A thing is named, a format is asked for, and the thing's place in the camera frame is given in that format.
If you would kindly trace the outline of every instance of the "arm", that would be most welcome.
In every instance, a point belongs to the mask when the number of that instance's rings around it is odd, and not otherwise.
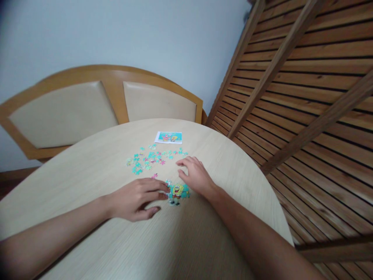
[[[258,279],[325,279],[284,238],[218,187],[196,157],[176,164],[188,168],[188,176],[179,170],[180,178],[216,210]]]
[[[135,222],[150,219],[160,207],[145,207],[165,200],[167,185],[159,180],[135,180],[117,191],[33,226],[1,242],[5,270],[10,279],[33,279],[85,235],[107,219]]]

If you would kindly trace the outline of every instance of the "wooden chair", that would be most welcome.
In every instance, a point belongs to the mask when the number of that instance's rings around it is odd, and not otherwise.
[[[202,104],[155,73],[90,65],[58,72],[13,96],[0,105],[0,124],[28,159],[45,162],[90,135],[129,121],[174,118],[200,124]]]

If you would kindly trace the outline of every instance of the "chair frame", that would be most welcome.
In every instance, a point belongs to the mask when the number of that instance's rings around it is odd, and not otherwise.
[[[23,105],[52,91],[77,84],[98,81],[102,83],[105,89],[105,93],[113,108],[118,124],[129,122],[123,82],[138,82],[157,86],[185,97],[197,106],[195,122],[199,124],[202,122],[203,101],[171,80],[153,72],[135,67],[88,65],[70,68],[53,74],[8,99],[0,105],[0,125],[2,125],[18,144],[28,159],[38,159],[41,162],[45,162],[70,147],[70,145],[38,149],[22,135],[17,127],[10,121],[9,116]]]

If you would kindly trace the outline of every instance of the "light wood table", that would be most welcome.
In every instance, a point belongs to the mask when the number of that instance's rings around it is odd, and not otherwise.
[[[157,151],[182,147],[201,160],[213,180],[293,245],[270,184],[235,143],[193,122],[149,119],[99,132],[73,145],[35,171],[0,202],[2,238],[111,193],[134,179],[181,183],[175,162],[156,164],[139,176],[126,159],[153,144],[157,131],[183,132],[183,144],[157,144]],[[112,219],[75,246],[42,279],[239,279],[252,278],[244,258],[209,203],[193,191],[180,206],[149,221]]]

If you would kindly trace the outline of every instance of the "person's left hand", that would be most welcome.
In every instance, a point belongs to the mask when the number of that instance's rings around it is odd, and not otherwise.
[[[131,222],[148,220],[160,210],[159,206],[145,209],[154,200],[166,200],[169,193],[167,184],[163,181],[143,178],[136,179],[105,196],[110,218],[118,217]]]

